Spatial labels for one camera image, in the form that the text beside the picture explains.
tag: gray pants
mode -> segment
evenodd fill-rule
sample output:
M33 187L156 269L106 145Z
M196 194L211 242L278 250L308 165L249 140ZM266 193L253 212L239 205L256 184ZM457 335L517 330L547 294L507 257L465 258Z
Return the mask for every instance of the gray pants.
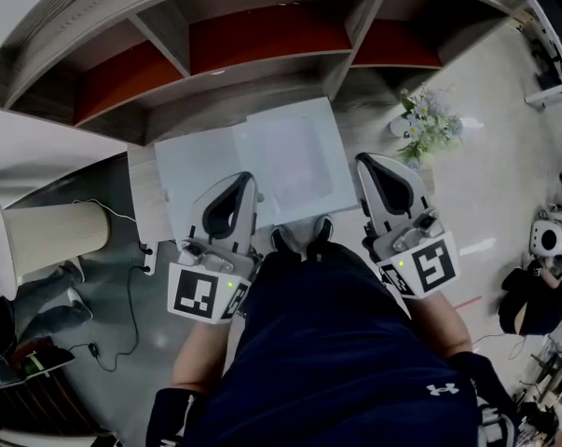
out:
M30 281L18 288L14 302L18 344L72 330L92 318L89 310L76 302L73 306L55 306L38 313L46 303L73 288L79 281L73 271L59 268L48 278Z

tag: shirt sleeve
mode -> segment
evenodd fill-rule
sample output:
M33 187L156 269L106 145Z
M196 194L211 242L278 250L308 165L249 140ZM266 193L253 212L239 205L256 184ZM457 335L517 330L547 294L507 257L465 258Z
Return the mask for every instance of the shirt sleeve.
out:
M512 426L511 437L516 438L520 425L516 404L504 389L491 361L471 352L463 352L452 356L448 363L473 382L478 406L483 416L483 426L490 429L489 424L498 423L504 431L504 437L506 437L507 425ZM508 418L509 423L500 422L499 418L503 415Z
M186 389L160 390L152 407L146 447L183 446L185 427L196 417L205 400L203 394Z

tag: forearm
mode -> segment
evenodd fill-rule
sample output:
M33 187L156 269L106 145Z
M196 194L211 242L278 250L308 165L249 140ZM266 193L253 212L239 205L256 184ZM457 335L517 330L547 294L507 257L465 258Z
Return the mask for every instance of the forearm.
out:
M419 336L440 357L473 350L467 326L442 293L405 302Z
M230 323L196 322L172 370L175 387L208 394L223 375Z

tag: red shelf surface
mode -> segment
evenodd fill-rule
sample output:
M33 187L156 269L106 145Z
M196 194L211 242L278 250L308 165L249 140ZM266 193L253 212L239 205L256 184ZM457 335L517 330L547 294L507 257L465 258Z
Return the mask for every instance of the red shelf surface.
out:
M316 4L258 8L189 27L191 73L302 53L348 52L341 18Z
M353 66L409 66L442 68L436 48L406 22L374 20Z
M183 76L152 43L132 47L82 75L77 84L74 125L179 79Z

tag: flower bouquet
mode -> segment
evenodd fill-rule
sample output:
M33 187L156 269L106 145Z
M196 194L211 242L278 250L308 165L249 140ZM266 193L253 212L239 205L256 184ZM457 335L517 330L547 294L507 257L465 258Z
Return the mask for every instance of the flower bouquet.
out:
M391 130L411 142L399 150L404 163L412 169L421 166L421 159L447 147L460 138L463 123L452 115L441 89L424 88L419 96L401 94L401 104L406 112L391 123Z

